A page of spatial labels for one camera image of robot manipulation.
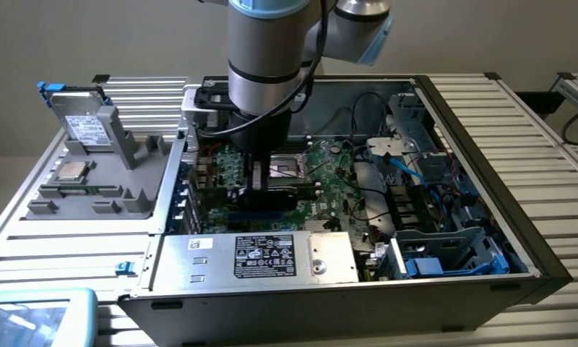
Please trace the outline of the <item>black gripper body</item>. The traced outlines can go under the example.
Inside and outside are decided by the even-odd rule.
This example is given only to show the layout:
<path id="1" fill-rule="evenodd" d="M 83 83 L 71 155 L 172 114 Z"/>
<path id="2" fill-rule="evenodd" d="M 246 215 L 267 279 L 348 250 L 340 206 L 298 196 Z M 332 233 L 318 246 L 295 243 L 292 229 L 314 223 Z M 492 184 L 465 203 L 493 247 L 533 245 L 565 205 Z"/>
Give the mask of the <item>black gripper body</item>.
<path id="1" fill-rule="evenodd" d="M 231 135 L 234 144 L 246 153 L 246 184 L 250 191 L 268 189 L 271 155 L 288 139 L 291 118 L 292 111 L 288 109 Z"/>

